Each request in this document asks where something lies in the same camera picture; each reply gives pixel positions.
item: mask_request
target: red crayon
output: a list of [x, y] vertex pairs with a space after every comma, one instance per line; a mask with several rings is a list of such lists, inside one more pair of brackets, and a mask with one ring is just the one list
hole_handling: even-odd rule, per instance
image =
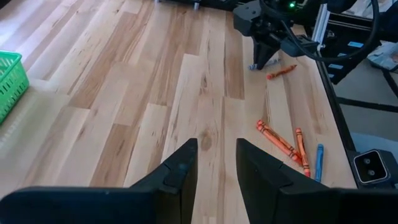
[[276, 145], [282, 152], [284, 152], [286, 155], [288, 155], [291, 159], [293, 159], [296, 163], [298, 163], [300, 166], [303, 166], [301, 158], [299, 158], [296, 154], [291, 152], [289, 149], [286, 148], [284, 144], [282, 144], [278, 139], [273, 136], [271, 133], [267, 131], [266, 128], [264, 128], [261, 125], [257, 125], [257, 129], [265, 135], [265, 137], [270, 140], [274, 145]]
[[301, 153], [298, 150], [296, 150], [292, 145], [290, 145], [284, 138], [282, 138], [280, 135], [278, 135], [274, 130], [272, 130], [270, 127], [268, 127], [265, 122], [263, 122], [262, 120], [259, 120], [257, 122], [257, 125], [261, 125], [264, 128], [266, 128], [267, 131], [269, 133], [271, 133], [273, 136], [275, 136], [278, 139], [278, 141], [280, 141], [283, 145], [285, 145], [285, 147], [287, 149], [289, 149], [291, 152], [296, 154], [301, 159]]
[[275, 72], [275, 73], [271, 73], [267, 75], [267, 79], [271, 80], [273, 78], [278, 77], [279, 75], [284, 75], [287, 74], [289, 72], [291, 72], [292, 70], [294, 70], [297, 67], [297, 65], [291, 65], [287, 68], [283, 68], [282, 70], [280, 70], [279, 72]]

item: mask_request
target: crayon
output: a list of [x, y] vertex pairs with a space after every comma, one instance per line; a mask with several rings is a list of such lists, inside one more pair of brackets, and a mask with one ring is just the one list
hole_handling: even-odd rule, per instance
[[296, 150], [292, 145], [290, 145], [284, 138], [279, 136], [274, 130], [272, 130], [270, 127], [268, 127], [265, 122], [263, 122], [262, 120], [259, 120], [257, 122], [257, 125], [261, 125], [261, 126], [265, 127], [269, 133], [271, 133], [273, 136], [275, 136], [275, 138], [277, 138], [278, 141], [280, 141], [283, 145], [285, 145], [285, 147], [287, 149], [289, 149], [291, 152], [296, 154], [301, 159], [300, 152], [298, 150]]
[[283, 145], [280, 141], [277, 140], [277, 138], [275, 138], [272, 134], [267, 132], [267, 129], [264, 128], [261, 125], [257, 125], [257, 129], [263, 134], [265, 135], [265, 137], [270, 140], [270, 142], [272, 142], [274, 145], [276, 145], [282, 152], [284, 152], [286, 155], [288, 155], [293, 161], [295, 161], [296, 163], [298, 163], [300, 166], [303, 166], [301, 159], [294, 154], [293, 152], [291, 152], [290, 150], [288, 150], [285, 145]]
[[303, 162], [304, 174], [307, 177], [311, 177], [311, 170], [310, 165], [308, 164], [307, 155], [305, 154], [305, 147], [304, 147], [304, 138], [303, 132], [301, 132], [301, 128], [296, 129], [296, 138], [297, 138], [297, 147], [300, 150], [301, 158]]
[[323, 145], [318, 144], [317, 149], [317, 166], [315, 169], [315, 180], [319, 183], [322, 180], [322, 166], [323, 166]]
[[278, 77], [279, 75], [284, 75], [287, 74], [289, 72], [291, 72], [292, 70], [294, 70], [297, 67], [297, 65], [291, 65], [289, 67], [283, 68], [282, 70], [275, 72], [275, 73], [270, 73], [267, 75], [267, 79], [271, 80], [273, 78]]

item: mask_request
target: orange crayon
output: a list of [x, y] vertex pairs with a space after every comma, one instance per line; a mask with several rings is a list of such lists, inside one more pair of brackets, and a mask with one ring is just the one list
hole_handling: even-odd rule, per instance
[[291, 71], [293, 71], [295, 68], [297, 67], [297, 65], [291, 65], [289, 67], [283, 68], [282, 70], [280, 70], [279, 72], [275, 72], [275, 73], [271, 73], [267, 75], [267, 79], [271, 80], [273, 78], [278, 77], [279, 75], [284, 75], [287, 74]]
[[307, 177], [311, 177], [310, 165], [308, 164], [307, 155], [305, 154], [303, 132], [301, 132], [300, 128], [296, 129], [296, 138], [297, 138], [297, 147], [300, 150], [301, 157], [302, 157], [304, 174]]
[[280, 135], [278, 135], [274, 130], [272, 130], [270, 127], [268, 127], [265, 122], [259, 120], [257, 122], [257, 125], [263, 126], [269, 133], [271, 133], [273, 136], [275, 136], [275, 138], [278, 139], [278, 141], [280, 141], [283, 145], [285, 145], [285, 147], [288, 150], [290, 150], [291, 152], [296, 154], [301, 159], [300, 152], [298, 150], [296, 150], [292, 145], [290, 145], [284, 138], [282, 138]]
[[270, 140], [274, 145], [276, 145], [282, 152], [284, 152], [286, 155], [288, 155], [291, 159], [293, 159], [296, 163], [298, 163], [300, 166], [303, 166], [302, 160], [294, 154], [292, 151], [286, 148], [285, 145], [283, 145], [278, 139], [273, 136], [271, 133], [267, 131], [266, 128], [264, 128], [261, 125], [257, 125], [257, 129], [265, 135], [265, 137]]

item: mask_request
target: wood plank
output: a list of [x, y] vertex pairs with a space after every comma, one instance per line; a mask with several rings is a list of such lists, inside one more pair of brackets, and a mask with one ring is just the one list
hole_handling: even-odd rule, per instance
[[56, 181], [57, 185], [88, 186], [103, 152], [128, 83], [106, 81], [80, 130], [72, 151]]
[[128, 61], [130, 65], [139, 65], [139, 60], [142, 61], [144, 58], [148, 60], [149, 58], [146, 56], [151, 52], [155, 57], [152, 60], [156, 61], [167, 34], [173, 7], [175, 7], [173, 4], [158, 4], [154, 7], [142, 36]]
[[124, 0], [106, 1], [50, 78], [57, 93], [71, 94], [81, 85], [118, 23]]
[[219, 198], [224, 199], [224, 208], [220, 211], [223, 222], [220, 223], [249, 223], [246, 208], [244, 206], [241, 189], [236, 173], [236, 139], [244, 136], [244, 101], [224, 98], [223, 129], [224, 129], [224, 153], [221, 164], [225, 166], [223, 192]]
[[16, 108], [1, 127], [0, 197], [22, 187], [34, 158], [68, 96], [26, 93], [20, 107]]
[[23, 24], [18, 26], [15, 33], [0, 46], [0, 49], [15, 51], [52, 14], [60, 3], [61, 0], [44, 1]]
[[90, 108], [93, 104], [99, 86], [104, 81], [114, 62], [128, 61], [138, 40], [143, 33], [143, 27], [150, 18], [153, 2], [146, 2], [138, 15], [123, 12], [119, 24], [106, 47], [97, 59], [87, 79], [74, 93], [72, 105], [80, 108]]
[[197, 102], [195, 136], [199, 142], [198, 183], [193, 217], [196, 223], [206, 218], [220, 218], [224, 214], [224, 128], [222, 99], [224, 80], [216, 74], [198, 73], [201, 78]]
[[122, 11], [138, 14], [142, 6], [142, 0], [126, 0], [123, 4]]
[[55, 184], [89, 112], [72, 107], [61, 110], [41, 145], [23, 186]]
[[268, 97], [266, 91], [266, 73], [263, 71], [252, 71], [247, 66], [253, 63], [253, 41], [250, 37], [243, 38], [243, 76], [244, 76], [244, 110], [246, 124], [244, 125], [244, 137], [251, 143], [268, 149], [272, 144], [259, 133], [256, 128], [257, 121], [262, 119], [269, 124]]
[[22, 63], [30, 68], [45, 48], [53, 41], [65, 24], [77, 12], [83, 3], [82, 0], [62, 1], [48, 18], [27, 38], [17, 52], [23, 55]]
[[226, 15], [225, 96], [244, 99], [242, 34], [233, 27], [233, 14]]
[[183, 56], [162, 161], [195, 133], [198, 95], [205, 69], [204, 64], [204, 60], [199, 56], [189, 54]]
[[189, 36], [191, 13], [187, 6], [173, 8], [172, 17], [159, 63], [154, 70], [155, 81], [150, 102], [171, 106], [180, 73], [182, 58]]
[[138, 129], [137, 126], [112, 125], [90, 186], [123, 186]]
[[[294, 31], [302, 33], [303, 29], [295, 26]], [[298, 65], [283, 77], [283, 81], [292, 126], [303, 131], [312, 174], [315, 173], [317, 145], [322, 143], [325, 147], [322, 183], [330, 187], [356, 188], [315, 61], [306, 57], [295, 59], [286, 54], [282, 54], [282, 60], [286, 65]]]
[[186, 54], [199, 55], [204, 23], [204, 13], [192, 13], [192, 23], [189, 28], [188, 42], [185, 50]]
[[80, 2], [81, 8], [74, 7], [75, 12], [68, 15], [72, 14], [73, 17], [70, 18], [53, 41], [47, 46], [42, 45], [45, 48], [36, 48], [38, 53], [34, 52], [25, 61], [24, 66], [28, 76], [49, 80], [97, 13], [96, 9], [101, 3], [101, 1], [89, 0]]
[[0, 44], [5, 43], [43, 2], [44, 0], [13, 0], [4, 6], [0, 10]]
[[210, 75], [208, 78], [212, 84], [214, 94], [225, 94], [225, 32], [226, 32], [226, 12], [216, 9], [204, 10], [203, 33], [200, 43], [199, 55], [205, 59], [206, 73]]
[[116, 63], [109, 74], [129, 81], [115, 123], [132, 126], [136, 118], [144, 114], [155, 77], [147, 74], [142, 67], [126, 63]]
[[160, 164], [169, 111], [166, 106], [147, 105], [124, 181], [125, 187], [135, 184]]

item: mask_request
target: cable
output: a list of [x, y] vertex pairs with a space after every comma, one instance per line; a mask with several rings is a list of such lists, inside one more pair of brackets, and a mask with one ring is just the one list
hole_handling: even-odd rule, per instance
[[334, 62], [340, 62], [342, 60], [349, 60], [361, 53], [363, 53], [365, 50], [367, 50], [374, 38], [376, 37], [376, 34], [379, 30], [380, 27], [380, 13], [379, 13], [379, 3], [377, 0], [371, 0], [372, 2], [372, 9], [373, 9], [373, 19], [372, 19], [372, 30], [371, 30], [371, 34], [368, 38], [368, 40], [365, 42], [365, 44], [357, 51], [345, 55], [345, 56], [341, 56], [341, 57], [335, 57], [335, 58], [326, 58], [326, 57], [318, 57], [316, 55], [314, 55], [313, 53], [311, 53], [309, 50], [305, 49], [299, 42], [299, 40], [297, 39], [296, 35], [293, 33], [293, 31], [290, 29], [290, 27], [284, 22], [282, 22], [282, 25], [285, 27], [287, 34], [289, 35], [289, 37], [293, 40], [293, 43], [298, 47], [298, 49], [300, 49], [300, 51], [305, 54], [307, 57], [317, 60], [319, 62], [326, 62], [326, 63], [334, 63]]

